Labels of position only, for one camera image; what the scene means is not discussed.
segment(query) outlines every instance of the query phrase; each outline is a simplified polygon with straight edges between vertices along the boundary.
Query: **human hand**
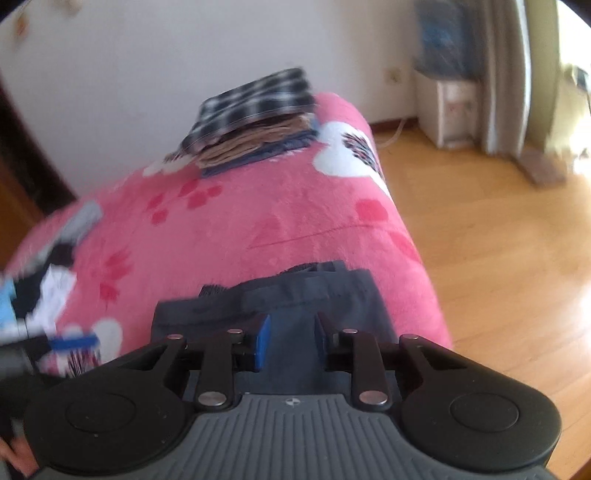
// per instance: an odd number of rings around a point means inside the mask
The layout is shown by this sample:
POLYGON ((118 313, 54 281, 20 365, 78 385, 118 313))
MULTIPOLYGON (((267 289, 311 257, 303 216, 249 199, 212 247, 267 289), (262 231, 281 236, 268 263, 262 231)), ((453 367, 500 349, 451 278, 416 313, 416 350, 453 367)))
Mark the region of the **human hand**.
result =
POLYGON ((15 437, 10 445, 0 439, 0 459, 9 462, 26 477, 39 470, 39 465, 25 437, 15 437))

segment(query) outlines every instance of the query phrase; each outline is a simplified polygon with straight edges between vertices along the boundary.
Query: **stack of folded clothes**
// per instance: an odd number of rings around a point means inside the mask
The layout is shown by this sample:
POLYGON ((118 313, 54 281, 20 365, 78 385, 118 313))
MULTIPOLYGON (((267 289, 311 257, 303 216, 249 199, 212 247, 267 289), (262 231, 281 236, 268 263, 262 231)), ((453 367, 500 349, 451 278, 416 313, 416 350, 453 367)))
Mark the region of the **stack of folded clothes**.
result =
POLYGON ((288 69, 212 97, 181 144, 203 177, 308 147, 316 102, 302 69, 288 69))

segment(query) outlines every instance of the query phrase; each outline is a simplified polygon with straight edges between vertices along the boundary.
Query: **black round pad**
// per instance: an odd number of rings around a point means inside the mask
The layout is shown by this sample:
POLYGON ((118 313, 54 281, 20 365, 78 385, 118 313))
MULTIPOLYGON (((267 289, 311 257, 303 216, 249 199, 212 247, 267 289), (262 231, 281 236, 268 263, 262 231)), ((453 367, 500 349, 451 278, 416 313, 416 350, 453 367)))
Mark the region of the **black round pad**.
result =
POLYGON ((482 369, 427 377, 402 402, 406 437, 427 455, 468 471, 544 465, 560 436, 558 410, 537 390, 482 369))
POLYGON ((183 402, 150 372, 95 370, 33 401, 25 435, 37 459, 65 473, 112 475, 170 448, 185 424, 183 402))
POLYGON ((121 395, 104 393, 76 400, 66 417, 77 430, 106 433, 125 427, 135 415, 135 404, 121 395))
POLYGON ((483 433, 510 429, 519 418, 511 400, 492 393, 471 393, 452 402, 452 416, 462 425, 483 433))

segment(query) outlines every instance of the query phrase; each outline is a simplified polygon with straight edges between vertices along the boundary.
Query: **white wall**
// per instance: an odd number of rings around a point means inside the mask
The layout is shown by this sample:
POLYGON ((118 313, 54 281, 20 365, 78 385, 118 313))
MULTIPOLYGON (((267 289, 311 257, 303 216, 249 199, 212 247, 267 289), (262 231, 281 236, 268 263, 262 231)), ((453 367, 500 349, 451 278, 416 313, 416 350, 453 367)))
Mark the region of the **white wall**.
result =
POLYGON ((34 0, 0 24, 0 74, 77 194, 161 158, 209 96, 290 66, 369 121, 415 114, 413 0, 34 0), (388 85, 384 68, 401 67, 388 85))

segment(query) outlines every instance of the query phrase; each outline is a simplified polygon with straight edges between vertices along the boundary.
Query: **electrical outlet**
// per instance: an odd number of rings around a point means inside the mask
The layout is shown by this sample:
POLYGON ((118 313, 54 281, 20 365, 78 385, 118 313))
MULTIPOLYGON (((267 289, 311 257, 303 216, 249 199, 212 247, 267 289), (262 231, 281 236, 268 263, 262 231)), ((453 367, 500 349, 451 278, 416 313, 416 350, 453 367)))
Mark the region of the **electrical outlet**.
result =
POLYGON ((386 83, 396 84, 402 83, 402 69, 399 67, 391 67, 384 70, 384 77, 386 83))

